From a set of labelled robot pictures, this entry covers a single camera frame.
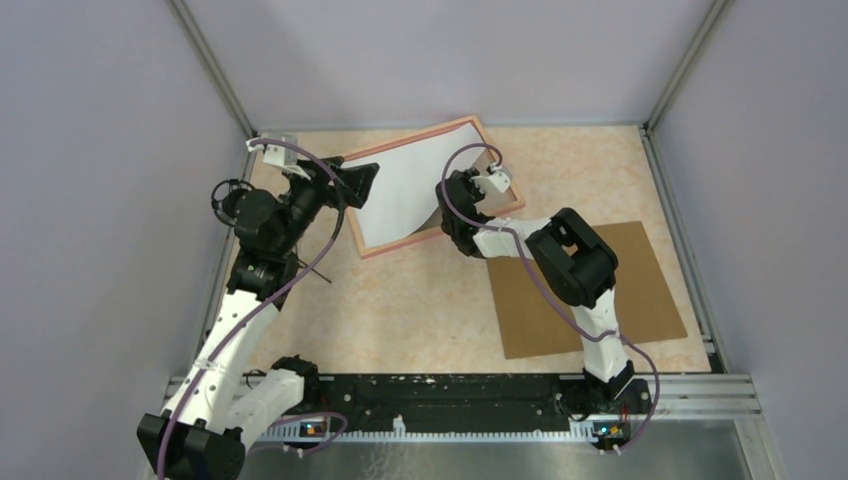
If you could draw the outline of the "blue mountain landscape photo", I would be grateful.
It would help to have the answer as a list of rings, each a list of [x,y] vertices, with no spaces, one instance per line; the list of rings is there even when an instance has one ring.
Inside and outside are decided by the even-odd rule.
[[[383,247],[418,231],[435,213],[435,186],[451,155],[483,140],[467,122],[449,132],[346,161],[344,166],[377,163],[369,198],[354,214],[366,249]]]

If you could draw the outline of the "pink wooden picture frame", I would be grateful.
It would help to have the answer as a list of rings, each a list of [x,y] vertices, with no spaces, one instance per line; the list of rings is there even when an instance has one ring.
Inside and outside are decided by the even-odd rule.
[[[449,157],[476,142],[492,139],[471,115],[346,154],[346,169],[379,166],[365,205],[347,211],[360,256],[370,258],[440,236],[435,186]]]

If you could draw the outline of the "brown cardboard backing board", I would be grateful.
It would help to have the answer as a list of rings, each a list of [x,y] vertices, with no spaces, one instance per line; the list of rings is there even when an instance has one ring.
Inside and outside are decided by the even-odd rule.
[[[615,309],[621,332],[635,343],[685,338],[681,314],[643,224],[597,225],[594,230],[619,260]],[[491,258],[486,264],[506,359],[583,349],[579,334],[546,302],[518,258]]]

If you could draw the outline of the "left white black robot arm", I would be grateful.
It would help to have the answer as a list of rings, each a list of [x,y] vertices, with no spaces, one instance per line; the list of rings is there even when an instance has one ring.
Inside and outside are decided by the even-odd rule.
[[[217,318],[177,392],[158,414],[146,414],[137,438],[160,479],[235,479],[248,449],[292,409],[308,413],[319,404],[317,368],[299,357],[269,371],[237,397],[247,363],[262,335],[282,310],[294,285],[312,271],[296,247],[324,208],[337,212],[339,231],[348,208],[362,208],[380,167],[346,168],[343,158],[300,160],[286,173],[279,195],[249,182],[221,182],[213,195],[216,218],[231,228],[239,250]]]

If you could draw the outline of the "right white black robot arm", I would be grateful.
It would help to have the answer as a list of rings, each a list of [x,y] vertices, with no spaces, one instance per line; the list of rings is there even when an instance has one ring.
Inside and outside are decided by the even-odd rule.
[[[546,301],[579,334],[589,404],[612,412],[627,397],[634,377],[615,309],[615,272],[611,247],[573,209],[541,220],[517,220],[481,213],[483,175],[475,168],[454,171],[435,187],[441,228],[457,249],[473,258],[511,257],[529,267],[530,278]]]

